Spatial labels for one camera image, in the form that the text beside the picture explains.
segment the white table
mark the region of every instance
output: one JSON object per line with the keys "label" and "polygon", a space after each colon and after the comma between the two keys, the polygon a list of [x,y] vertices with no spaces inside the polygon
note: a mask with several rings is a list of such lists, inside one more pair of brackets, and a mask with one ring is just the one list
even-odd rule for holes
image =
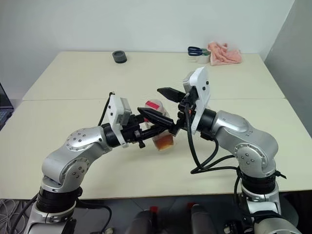
{"label": "white table", "polygon": [[[203,66],[186,53],[126,54],[128,61],[117,64],[111,52],[61,52],[24,100],[97,99],[115,91],[139,101],[161,87],[183,91],[182,80]],[[241,64],[208,67],[212,99],[284,98],[257,54],[243,55]]]}
{"label": "white table", "polygon": [[[134,106],[143,102],[134,102]],[[0,132],[0,198],[31,198],[40,187],[43,159],[60,147],[74,130],[95,126],[105,100],[24,101]],[[176,104],[164,103],[172,117]],[[287,176],[278,178],[281,191],[312,189],[312,140],[285,99],[211,100],[214,110],[244,116],[258,129],[271,133],[279,144],[277,169]],[[151,140],[146,148],[137,144],[114,148],[91,166],[84,178],[82,198],[112,198],[161,195],[232,193],[234,171],[191,175],[195,167],[186,132],[174,139],[174,148],[158,152]],[[212,142],[195,137],[199,157],[214,149]],[[220,149],[216,158],[227,155]],[[237,165],[234,158],[224,165]]]}

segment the scissors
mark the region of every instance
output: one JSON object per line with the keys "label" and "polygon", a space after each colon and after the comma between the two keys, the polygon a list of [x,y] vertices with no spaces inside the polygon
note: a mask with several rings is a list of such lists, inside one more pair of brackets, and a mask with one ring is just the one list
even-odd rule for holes
{"label": "scissors", "polygon": [[187,48],[188,50],[188,55],[189,56],[201,56],[201,55],[208,55],[208,50],[206,49],[200,49],[195,46],[189,46]]}

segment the pink towel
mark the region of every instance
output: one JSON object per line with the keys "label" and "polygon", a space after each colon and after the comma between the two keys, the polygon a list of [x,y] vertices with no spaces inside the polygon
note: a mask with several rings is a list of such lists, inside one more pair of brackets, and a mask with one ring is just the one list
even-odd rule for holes
{"label": "pink towel", "polygon": [[228,51],[227,43],[220,45],[213,41],[208,44],[208,51],[211,52],[211,66],[242,62],[240,52],[238,50]]}

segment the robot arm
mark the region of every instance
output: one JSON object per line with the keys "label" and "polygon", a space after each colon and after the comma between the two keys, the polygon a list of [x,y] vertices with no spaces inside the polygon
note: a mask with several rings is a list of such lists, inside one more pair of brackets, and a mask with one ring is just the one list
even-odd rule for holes
{"label": "robot arm", "polygon": [[[179,103],[176,124],[149,108],[138,108],[140,115],[132,115],[127,101],[113,95],[109,105],[110,124],[80,129],[70,134],[66,142],[43,163],[44,177],[38,200],[33,205],[24,233],[73,233],[75,221],[71,215],[76,199],[82,194],[80,184],[91,164],[116,146],[126,148],[128,143],[138,142],[142,148],[145,146],[143,140],[166,129],[174,135],[179,129],[185,130],[186,103],[191,107],[192,133],[197,130],[203,138],[212,134],[222,148],[237,158],[242,178],[242,202],[247,212],[254,214],[271,210],[281,214],[275,182],[276,140],[270,134],[253,128],[240,116],[205,109],[210,97],[207,75],[203,68],[194,74],[189,76],[189,81],[184,81],[186,94],[172,88],[158,89],[166,98]],[[155,126],[145,131],[140,129],[139,124],[144,122],[144,118]],[[271,229],[267,230],[277,230],[274,229],[275,224],[280,228],[285,222],[263,219],[255,225],[255,230],[258,230],[255,233],[272,234],[274,232],[263,232],[263,227],[270,225]]]}

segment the black tape roll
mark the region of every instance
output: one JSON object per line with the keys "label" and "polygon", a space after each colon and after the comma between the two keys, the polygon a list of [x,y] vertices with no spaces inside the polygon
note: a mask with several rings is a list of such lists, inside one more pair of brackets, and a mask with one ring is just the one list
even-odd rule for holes
{"label": "black tape roll", "polygon": [[113,58],[114,58],[116,63],[124,63],[127,61],[126,54],[122,50],[114,51],[113,52]]}

